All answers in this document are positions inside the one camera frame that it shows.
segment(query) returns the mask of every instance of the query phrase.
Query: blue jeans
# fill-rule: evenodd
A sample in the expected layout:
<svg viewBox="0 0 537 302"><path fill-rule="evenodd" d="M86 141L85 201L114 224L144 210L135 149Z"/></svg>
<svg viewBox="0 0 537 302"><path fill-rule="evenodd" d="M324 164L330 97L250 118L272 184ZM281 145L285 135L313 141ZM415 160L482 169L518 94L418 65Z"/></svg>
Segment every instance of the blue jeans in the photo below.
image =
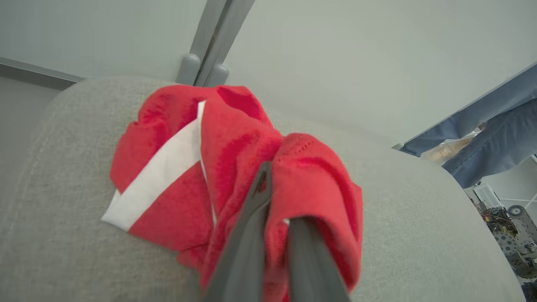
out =
<svg viewBox="0 0 537 302"><path fill-rule="evenodd" d="M463 188L507 171L537 152L537 66L406 143L420 156L446 139L459 139L487 122L483 132L443 167Z"/></svg>

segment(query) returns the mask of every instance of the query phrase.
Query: person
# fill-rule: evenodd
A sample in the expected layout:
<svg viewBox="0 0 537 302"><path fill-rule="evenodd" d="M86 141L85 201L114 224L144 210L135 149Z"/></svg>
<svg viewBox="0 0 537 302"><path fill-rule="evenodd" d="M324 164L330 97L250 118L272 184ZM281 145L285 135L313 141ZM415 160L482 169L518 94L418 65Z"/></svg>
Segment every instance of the person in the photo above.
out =
<svg viewBox="0 0 537 302"><path fill-rule="evenodd" d="M464 137L484 122L485 129L442 166L463 188L514 168L537 153L537 65L409 141L400 151L421 156L446 139Z"/></svg>

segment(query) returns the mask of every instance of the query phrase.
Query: gray floor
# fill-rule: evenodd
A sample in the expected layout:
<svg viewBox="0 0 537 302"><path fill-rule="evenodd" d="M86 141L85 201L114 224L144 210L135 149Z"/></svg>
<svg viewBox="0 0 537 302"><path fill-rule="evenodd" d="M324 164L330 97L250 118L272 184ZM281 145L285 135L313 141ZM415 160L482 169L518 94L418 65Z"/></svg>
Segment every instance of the gray floor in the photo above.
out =
<svg viewBox="0 0 537 302"><path fill-rule="evenodd" d="M0 76L0 199L17 181L30 135L59 92Z"/></svg>

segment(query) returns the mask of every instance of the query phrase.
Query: crumpled red fabric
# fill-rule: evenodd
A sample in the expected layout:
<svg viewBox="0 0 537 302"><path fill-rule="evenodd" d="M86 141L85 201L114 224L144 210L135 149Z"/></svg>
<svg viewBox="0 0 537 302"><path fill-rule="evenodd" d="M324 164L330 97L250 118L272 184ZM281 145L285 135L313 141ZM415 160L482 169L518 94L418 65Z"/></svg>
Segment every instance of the crumpled red fabric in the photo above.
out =
<svg viewBox="0 0 537 302"><path fill-rule="evenodd" d="M284 219L301 216L316 219L350 291L360 272L360 187L315 137L282 136L245 87L173 85L154 92L115 151L110 178L118 191L123 193L166 141L197 118L203 101L201 161L162 192L129 233L178 251L177 260L198 270L206 287L259 166L272 161L264 301L288 300Z"/></svg>

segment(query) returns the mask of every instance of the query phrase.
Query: blue trousers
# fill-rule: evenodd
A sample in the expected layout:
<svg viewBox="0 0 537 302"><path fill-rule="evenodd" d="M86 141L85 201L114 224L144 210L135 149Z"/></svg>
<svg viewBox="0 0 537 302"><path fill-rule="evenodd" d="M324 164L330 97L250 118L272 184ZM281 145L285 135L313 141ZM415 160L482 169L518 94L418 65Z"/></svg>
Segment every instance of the blue trousers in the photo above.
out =
<svg viewBox="0 0 537 302"><path fill-rule="evenodd" d="M401 151L420 156L485 121L485 130L443 165L463 188L516 167L537 152L537 65L406 143Z"/></svg>

